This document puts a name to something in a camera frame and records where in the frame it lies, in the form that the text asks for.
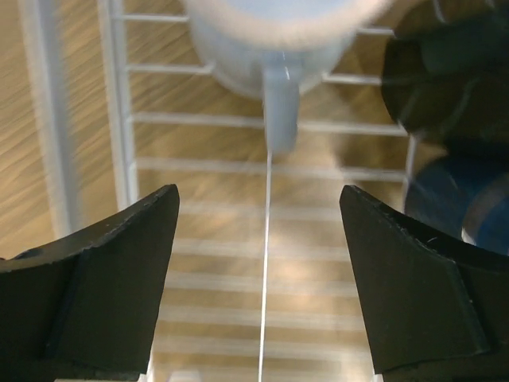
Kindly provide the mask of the pale blue footed mug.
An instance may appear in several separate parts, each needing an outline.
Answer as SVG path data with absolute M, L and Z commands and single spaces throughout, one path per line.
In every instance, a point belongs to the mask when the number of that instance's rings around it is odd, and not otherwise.
M 269 152 L 297 141 L 301 94 L 329 74 L 388 1 L 186 1 L 192 43 L 225 88 L 260 99 Z

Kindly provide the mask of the black mug white inside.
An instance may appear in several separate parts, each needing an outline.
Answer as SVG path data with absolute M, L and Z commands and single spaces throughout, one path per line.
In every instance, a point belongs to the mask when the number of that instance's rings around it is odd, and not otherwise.
M 508 3 L 421 1 L 387 41 L 381 94 L 424 142 L 508 160 Z

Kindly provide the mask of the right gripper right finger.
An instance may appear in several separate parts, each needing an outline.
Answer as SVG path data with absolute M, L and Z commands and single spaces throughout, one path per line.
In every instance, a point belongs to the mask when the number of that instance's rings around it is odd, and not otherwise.
M 340 210 L 375 373 L 385 381 L 508 378 L 508 258 L 347 185 Z

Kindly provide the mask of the small dark blue mug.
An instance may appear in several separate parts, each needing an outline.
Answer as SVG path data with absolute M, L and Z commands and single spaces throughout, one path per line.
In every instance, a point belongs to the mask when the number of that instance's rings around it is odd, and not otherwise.
M 412 178 L 404 211 L 478 248 L 508 254 L 508 167 L 459 155 L 438 158 Z

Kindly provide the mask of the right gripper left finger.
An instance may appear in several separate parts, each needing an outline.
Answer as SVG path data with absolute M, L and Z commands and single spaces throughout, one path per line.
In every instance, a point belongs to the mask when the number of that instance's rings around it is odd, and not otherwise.
M 136 381 L 150 350 L 180 196 L 166 185 L 1 262 L 4 381 Z

